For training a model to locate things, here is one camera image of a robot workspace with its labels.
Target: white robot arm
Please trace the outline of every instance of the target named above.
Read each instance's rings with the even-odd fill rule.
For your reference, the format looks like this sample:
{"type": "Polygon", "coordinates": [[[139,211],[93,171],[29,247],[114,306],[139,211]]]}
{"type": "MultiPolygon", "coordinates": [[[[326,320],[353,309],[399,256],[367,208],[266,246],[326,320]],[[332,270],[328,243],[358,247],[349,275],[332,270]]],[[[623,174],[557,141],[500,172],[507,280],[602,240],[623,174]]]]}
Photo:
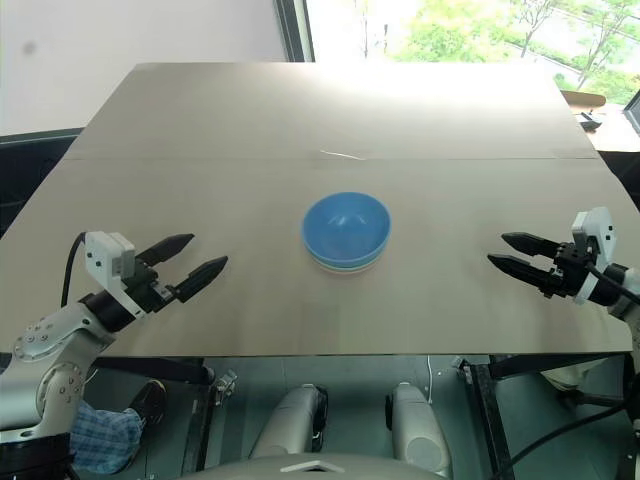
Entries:
{"type": "Polygon", "coordinates": [[[636,371],[640,371],[640,271],[613,263],[616,231],[606,207],[578,213],[571,232],[574,241],[561,243],[523,232],[502,235],[519,252],[552,259],[554,267],[548,272],[510,255],[488,258],[504,273],[538,287],[546,297],[569,295],[577,304],[590,300],[607,307],[612,316],[629,324],[636,371]]]}
{"type": "Polygon", "coordinates": [[[62,308],[29,325],[15,341],[0,376],[0,479],[74,477],[69,432],[93,361],[115,340],[115,332],[175,299],[186,302],[227,263],[220,257],[175,287],[161,285],[152,267],[192,238],[175,235],[136,256],[133,245],[117,233],[78,237],[75,247],[84,240],[87,270],[105,290],[70,305],[64,305],[63,293],[62,308]]]}

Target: blue bowl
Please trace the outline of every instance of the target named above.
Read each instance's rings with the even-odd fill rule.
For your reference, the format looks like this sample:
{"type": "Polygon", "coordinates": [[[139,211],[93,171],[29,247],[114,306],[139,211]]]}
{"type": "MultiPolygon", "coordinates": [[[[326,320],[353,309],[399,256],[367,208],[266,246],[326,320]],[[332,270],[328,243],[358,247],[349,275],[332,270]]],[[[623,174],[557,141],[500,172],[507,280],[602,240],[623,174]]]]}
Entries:
{"type": "Polygon", "coordinates": [[[302,222],[302,240],[321,263],[354,268],[375,260],[391,233],[391,215],[370,195],[342,192],[313,205],[302,222]]]}

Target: shoe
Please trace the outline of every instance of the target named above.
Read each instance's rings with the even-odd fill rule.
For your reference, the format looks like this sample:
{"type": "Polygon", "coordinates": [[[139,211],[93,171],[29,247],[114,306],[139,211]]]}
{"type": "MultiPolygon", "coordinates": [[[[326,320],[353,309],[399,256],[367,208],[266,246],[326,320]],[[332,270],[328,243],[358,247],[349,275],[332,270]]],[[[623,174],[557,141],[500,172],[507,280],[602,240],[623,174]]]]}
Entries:
{"type": "Polygon", "coordinates": [[[145,428],[158,425],[167,409],[167,389],[159,380],[149,380],[135,396],[129,408],[145,422],[145,428]]]}

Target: table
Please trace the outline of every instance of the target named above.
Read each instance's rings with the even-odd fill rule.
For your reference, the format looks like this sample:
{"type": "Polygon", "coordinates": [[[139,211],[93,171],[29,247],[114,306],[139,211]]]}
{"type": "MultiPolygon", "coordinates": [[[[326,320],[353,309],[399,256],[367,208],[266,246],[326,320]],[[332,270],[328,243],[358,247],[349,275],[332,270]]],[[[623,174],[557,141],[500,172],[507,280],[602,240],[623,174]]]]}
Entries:
{"type": "Polygon", "coordinates": [[[635,131],[624,111],[619,106],[571,104],[576,119],[582,112],[590,112],[602,120],[595,131],[585,132],[593,148],[599,152],[640,152],[640,135],[635,131]]]}
{"type": "MultiPolygon", "coordinates": [[[[535,67],[139,65],[0,242],[0,351],[57,308],[82,230],[139,251],[195,233],[160,266],[166,282],[230,257],[107,355],[626,351],[628,327],[604,309],[545,299],[486,260],[510,252],[503,232],[569,240],[597,205],[616,261],[637,265],[634,205],[535,67]],[[299,236],[306,210],[343,190],[393,217],[379,262],[349,277],[317,268],[299,236]]],[[[70,298],[96,290],[78,260],[70,298]]]]}

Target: wall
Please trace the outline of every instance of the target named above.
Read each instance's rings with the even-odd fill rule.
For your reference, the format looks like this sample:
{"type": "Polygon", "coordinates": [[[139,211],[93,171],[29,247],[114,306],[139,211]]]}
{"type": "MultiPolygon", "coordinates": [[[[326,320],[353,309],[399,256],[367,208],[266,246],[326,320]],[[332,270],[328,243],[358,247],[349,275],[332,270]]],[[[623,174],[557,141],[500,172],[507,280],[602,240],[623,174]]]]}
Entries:
{"type": "Polygon", "coordinates": [[[142,62],[284,61],[272,0],[2,0],[0,134],[85,126],[142,62]]]}

